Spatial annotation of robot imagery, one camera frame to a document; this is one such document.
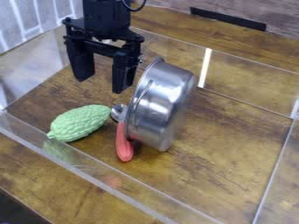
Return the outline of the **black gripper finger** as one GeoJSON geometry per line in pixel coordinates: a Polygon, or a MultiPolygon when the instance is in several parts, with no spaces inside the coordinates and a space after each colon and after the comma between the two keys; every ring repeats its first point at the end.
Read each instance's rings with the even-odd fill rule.
{"type": "Polygon", "coordinates": [[[111,65],[111,92],[114,94],[119,94],[132,86],[136,67],[137,62],[134,58],[128,57],[122,53],[114,55],[111,65]]]}
{"type": "Polygon", "coordinates": [[[94,74],[93,53],[81,42],[65,40],[70,69],[77,81],[86,80],[94,74]]]}

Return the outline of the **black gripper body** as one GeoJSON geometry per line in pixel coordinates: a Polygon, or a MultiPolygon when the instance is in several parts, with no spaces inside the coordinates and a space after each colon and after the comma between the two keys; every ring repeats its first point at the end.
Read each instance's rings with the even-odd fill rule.
{"type": "Polygon", "coordinates": [[[113,57],[124,51],[137,58],[144,37],[129,29],[130,13],[144,6],[132,8],[129,0],[82,0],[82,18],[62,19],[69,57],[83,53],[113,57]]]}

